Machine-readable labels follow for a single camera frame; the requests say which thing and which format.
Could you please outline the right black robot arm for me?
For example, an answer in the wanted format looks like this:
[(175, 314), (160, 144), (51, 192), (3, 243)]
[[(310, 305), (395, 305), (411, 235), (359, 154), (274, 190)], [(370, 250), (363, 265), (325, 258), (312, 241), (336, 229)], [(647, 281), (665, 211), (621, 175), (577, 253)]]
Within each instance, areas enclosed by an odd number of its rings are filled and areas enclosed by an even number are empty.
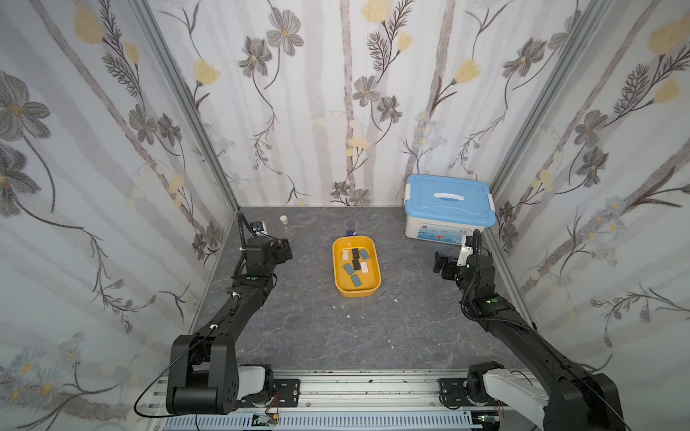
[(437, 253), (433, 270), (461, 291), (463, 316), (501, 341), (530, 371), (517, 379), (496, 361), (470, 366), (463, 389), (467, 402), (508, 405), (540, 430), (628, 429), (616, 384), (566, 357), (496, 293), (495, 267), (483, 251), (480, 231), (456, 258)]

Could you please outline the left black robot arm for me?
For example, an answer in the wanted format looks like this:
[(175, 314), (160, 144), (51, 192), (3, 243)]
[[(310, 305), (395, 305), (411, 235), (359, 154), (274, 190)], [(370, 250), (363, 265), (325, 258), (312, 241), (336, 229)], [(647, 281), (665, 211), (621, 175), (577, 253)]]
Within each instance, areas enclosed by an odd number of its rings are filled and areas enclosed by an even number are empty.
[(171, 346), (170, 364), (160, 374), (168, 378), (165, 414), (225, 415), (239, 408), (277, 409), (279, 389), (270, 365), (244, 365), (236, 343), (252, 317), (277, 286), (276, 267), (292, 259), (288, 239), (269, 235), (235, 213), (240, 258), (235, 265), (227, 300), (196, 332), (179, 336)]

